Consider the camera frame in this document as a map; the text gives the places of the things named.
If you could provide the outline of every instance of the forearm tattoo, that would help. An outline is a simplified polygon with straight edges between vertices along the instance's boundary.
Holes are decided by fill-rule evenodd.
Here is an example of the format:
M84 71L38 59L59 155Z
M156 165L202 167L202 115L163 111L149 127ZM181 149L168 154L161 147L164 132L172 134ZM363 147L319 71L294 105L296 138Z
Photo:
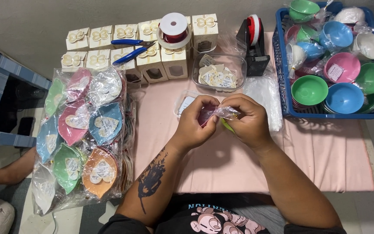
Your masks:
M144 214L147 214L144 209L144 205L142 203L143 197L150 197L152 196L158 189L161 184L161 177L165 172L164 161L165 158L168 156L168 153L165 152L165 155L162 159L158 159L165 150L164 148L158 155L150 162L147 168L145 168L144 172L138 177L138 197L141 201L141 207L144 211Z

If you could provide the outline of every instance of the wire spool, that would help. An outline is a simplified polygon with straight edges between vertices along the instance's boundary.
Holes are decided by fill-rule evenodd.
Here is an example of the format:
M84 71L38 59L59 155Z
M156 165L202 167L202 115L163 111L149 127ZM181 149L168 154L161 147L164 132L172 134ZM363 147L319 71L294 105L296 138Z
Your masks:
M192 36L187 19L180 13L166 14L158 27L157 41L166 49L178 49L187 45Z
M251 34L251 46L258 43L259 37L261 35L261 19L253 14L247 18L249 32Z

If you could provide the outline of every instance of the wall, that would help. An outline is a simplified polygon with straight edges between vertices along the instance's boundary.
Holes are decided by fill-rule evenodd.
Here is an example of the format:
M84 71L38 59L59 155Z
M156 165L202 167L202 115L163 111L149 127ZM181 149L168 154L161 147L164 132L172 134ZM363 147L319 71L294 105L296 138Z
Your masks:
M44 77L53 76L66 52L68 31L111 24L130 24L163 17L216 13L220 27L240 26L251 13L266 31L275 27L275 12L286 0L0 0L0 49ZM343 1L374 12L374 0Z

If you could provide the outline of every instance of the black t-shirt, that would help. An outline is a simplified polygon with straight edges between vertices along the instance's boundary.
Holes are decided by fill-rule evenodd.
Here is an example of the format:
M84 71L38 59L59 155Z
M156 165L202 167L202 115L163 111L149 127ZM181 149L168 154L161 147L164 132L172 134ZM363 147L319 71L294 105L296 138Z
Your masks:
M205 202L184 201L184 204L170 203L154 234L264 234L267 228L226 207ZM109 219L99 234L150 234L138 220L116 214ZM285 234L346 234L344 229L315 229L287 224Z

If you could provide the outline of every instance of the pliers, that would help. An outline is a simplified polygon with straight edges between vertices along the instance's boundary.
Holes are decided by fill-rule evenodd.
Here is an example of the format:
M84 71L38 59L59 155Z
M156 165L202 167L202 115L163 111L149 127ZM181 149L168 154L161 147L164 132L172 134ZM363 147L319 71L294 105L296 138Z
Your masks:
M120 40L113 40L111 41L112 45L142 45L141 48L138 48L131 53L123 56L122 58L118 59L117 61L113 62L113 65L123 62L129 62L132 59L136 58L141 53L148 50L149 47L155 44L155 41L145 42L143 40L132 40L132 39L120 39Z

